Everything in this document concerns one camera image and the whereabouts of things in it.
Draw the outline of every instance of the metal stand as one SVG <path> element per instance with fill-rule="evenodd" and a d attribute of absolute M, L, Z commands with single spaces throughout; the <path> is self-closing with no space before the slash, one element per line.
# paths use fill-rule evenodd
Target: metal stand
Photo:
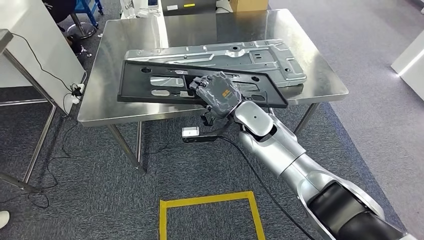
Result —
<path fill-rule="evenodd" d="M 315 113 L 315 110 L 317 110 L 320 103 L 312 103 L 310 107 L 307 109 L 305 115 L 303 116 L 302 120 L 300 121 L 299 125 L 297 125 L 296 129 L 294 130 L 294 134 L 298 135 L 306 126 L 306 124 L 309 122 L 309 119 L 311 119 L 312 115 Z"/>
<path fill-rule="evenodd" d="M 91 37 L 96 32 L 97 28 L 95 28 L 91 23 L 80 22 L 74 12 L 70 14 L 70 17 L 75 24 L 66 30 L 68 35 L 77 34 L 81 37 L 81 39 L 86 39 Z"/>
<path fill-rule="evenodd" d="M 146 174 L 146 169 L 142 165 L 142 159 L 141 159 L 141 148 L 142 148 L 142 123 L 139 122 L 137 126 L 137 156 L 134 155 L 131 148 L 128 146 L 128 143 L 125 141 L 125 139 L 122 137 L 121 132 L 119 132 L 117 126 L 115 124 L 107 125 L 107 128 L 112 133 L 115 140 L 118 142 L 120 148 L 125 152 L 126 156 L 131 161 L 132 165 L 135 167 L 135 169 L 139 170 L 141 175 L 143 176 Z"/>
<path fill-rule="evenodd" d="M 41 132 L 41 136 L 38 140 L 38 143 L 35 147 L 34 153 L 32 154 L 31 161 L 29 162 L 28 169 L 25 172 L 25 177 L 22 181 L 17 180 L 16 178 L 9 176 L 3 172 L 0 172 L 0 180 L 3 180 L 7 183 L 10 183 L 22 190 L 25 190 L 29 193 L 39 193 L 41 189 L 35 188 L 28 184 L 30 181 L 31 174 L 33 173 L 34 166 L 36 164 L 37 158 L 39 156 L 40 150 L 43 146 L 46 135 L 49 131 L 50 125 L 52 123 L 53 117 L 55 115 L 56 109 L 59 107 L 56 102 L 49 96 L 49 94 L 38 84 L 38 82 L 33 78 L 33 76 L 25 69 L 25 67 L 7 50 L 3 52 L 4 56 L 12 63 L 12 65 L 32 84 L 32 86 L 37 89 L 37 91 L 44 97 L 44 99 L 33 99 L 33 100 L 22 100 L 22 101 L 7 101 L 1 102 L 0 106 L 15 106 L 15 105 L 24 105 L 24 104 L 37 104 L 49 102 L 52 105 L 50 114 L 48 115 L 47 121 L 44 125 L 44 128 Z"/>

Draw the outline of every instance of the chair leg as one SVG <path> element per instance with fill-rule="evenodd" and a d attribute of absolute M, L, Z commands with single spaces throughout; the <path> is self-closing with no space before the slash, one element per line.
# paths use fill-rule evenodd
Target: chair leg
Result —
<path fill-rule="evenodd" d="M 103 6 L 102 6 L 102 4 L 100 3 L 100 0 L 95 0 L 95 4 L 97 4 L 98 13 L 99 13 L 100 15 L 103 15 L 103 14 L 104 14 L 104 13 L 103 13 Z"/>
<path fill-rule="evenodd" d="M 94 15 L 92 13 L 92 10 L 90 9 L 89 5 L 86 3 L 86 1 L 81 1 L 82 2 L 82 6 L 84 6 L 85 12 L 87 13 L 88 18 L 90 19 L 91 24 L 98 29 L 99 28 L 99 23 L 96 21 L 96 19 L 94 18 Z"/>

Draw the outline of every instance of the shoe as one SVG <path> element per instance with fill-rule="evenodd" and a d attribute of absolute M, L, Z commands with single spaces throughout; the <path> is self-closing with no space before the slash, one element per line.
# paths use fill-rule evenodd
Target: shoe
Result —
<path fill-rule="evenodd" d="M 8 211 L 0 211 L 0 229 L 2 229 L 9 222 L 10 214 Z"/>

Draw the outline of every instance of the gray carpet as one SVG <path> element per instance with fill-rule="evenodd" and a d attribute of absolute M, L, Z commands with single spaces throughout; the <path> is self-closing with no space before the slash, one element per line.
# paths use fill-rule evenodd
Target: gray carpet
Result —
<path fill-rule="evenodd" d="M 344 82 L 334 111 L 388 199 L 424 239 L 424 101 L 390 65 L 423 31 L 420 0 L 270 0 L 288 8 Z"/>
<path fill-rule="evenodd" d="M 106 19 L 118 16 L 116 3 L 103 2 L 106 9 L 105 15 L 98 18 L 100 29 Z M 95 53 L 98 40 L 89 38 L 84 45 Z M 93 59 L 86 60 L 84 68 L 89 70 Z M 277 116 L 293 130 L 306 109 L 307 106 L 292 106 L 278 110 Z M 3 142 L 0 169 L 21 178 L 49 105 L 0 110 L 0 139 Z M 31 184 L 43 187 L 53 184 L 46 170 L 47 161 L 63 156 L 60 149 L 63 135 L 76 123 L 77 111 L 74 108 L 68 119 L 56 116 Z M 57 159 L 50 164 L 59 181 L 57 187 L 46 191 L 50 207 L 36 208 L 25 196 L 1 204 L 0 209 L 11 212 L 11 219 L 0 230 L 0 238 L 157 239 L 160 200 L 253 191 L 266 239 L 307 239 L 273 204 L 231 145 L 222 141 L 182 143 L 182 127 L 201 125 L 198 117 L 145 122 L 142 144 L 148 173 L 141 177 L 105 127 L 85 128 L 78 124 L 65 144 L 71 159 Z M 137 125 L 130 123 L 118 127 L 135 148 Z M 237 127 L 233 126 L 226 136 L 237 140 L 236 131 Z M 367 190 L 384 207 L 389 222 L 403 228 L 329 104 L 319 108 L 299 136 L 299 142 L 323 167 Z M 249 157 L 276 199 L 318 238 L 287 186 L 277 182 L 253 156 Z M 0 182 L 0 202 L 19 193 L 21 191 Z M 33 200 L 46 203 L 42 196 L 35 196 Z M 257 239 L 249 211 L 245 200 L 169 209 L 168 239 Z"/>

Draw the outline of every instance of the table top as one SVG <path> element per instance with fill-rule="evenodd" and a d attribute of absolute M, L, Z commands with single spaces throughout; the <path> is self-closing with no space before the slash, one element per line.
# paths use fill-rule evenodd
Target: table top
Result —
<path fill-rule="evenodd" d="M 200 105 L 118 102 L 128 50 L 282 39 L 307 81 L 280 88 L 289 105 L 342 100 L 349 91 L 287 9 L 109 20 L 79 109 L 86 127 L 200 114 Z"/>

